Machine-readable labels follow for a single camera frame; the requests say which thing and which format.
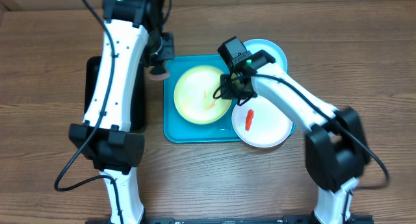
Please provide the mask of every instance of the wooden table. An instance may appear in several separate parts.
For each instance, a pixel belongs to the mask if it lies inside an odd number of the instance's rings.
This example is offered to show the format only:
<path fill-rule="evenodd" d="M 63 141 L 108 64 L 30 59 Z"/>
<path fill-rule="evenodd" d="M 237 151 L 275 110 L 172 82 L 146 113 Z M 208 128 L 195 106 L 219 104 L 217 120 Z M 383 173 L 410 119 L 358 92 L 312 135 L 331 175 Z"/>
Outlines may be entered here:
<path fill-rule="evenodd" d="M 233 35 L 279 44 L 291 76 L 362 117 L 370 147 L 393 178 L 359 191 L 352 211 L 377 223 L 416 219 L 416 1 L 192 6 L 167 28 L 176 55 L 216 53 Z M 0 223 L 82 223 L 110 214 L 102 181 L 68 193 L 53 182 L 74 154 L 70 123 L 83 118 L 85 63 L 102 32 L 85 10 L 6 12 L 0 27 Z M 149 217 L 230 218 L 308 214 L 317 186 L 296 131 L 278 150 L 243 143 L 174 144 L 163 134 L 163 84 L 148 81 L 140 196 Z M 62 181 L 94 175 L 80 157 Z M 382 182 L 375 162 L 362 184 Z"/>

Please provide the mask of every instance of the red chili pepper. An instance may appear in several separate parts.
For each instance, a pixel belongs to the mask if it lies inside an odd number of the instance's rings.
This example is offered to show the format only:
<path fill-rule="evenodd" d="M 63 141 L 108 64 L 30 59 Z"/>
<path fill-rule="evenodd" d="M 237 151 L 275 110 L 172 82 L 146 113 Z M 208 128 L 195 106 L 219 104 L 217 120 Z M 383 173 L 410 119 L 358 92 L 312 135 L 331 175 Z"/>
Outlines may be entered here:
<path fill-rule="evenodd" d="M 252 126 L 253 118 L 254 118 L 254 110 L 250 109 L 247 112 L 247 117 L 246 117 L 246 131 L 250 130 L 250 127 Z"/>

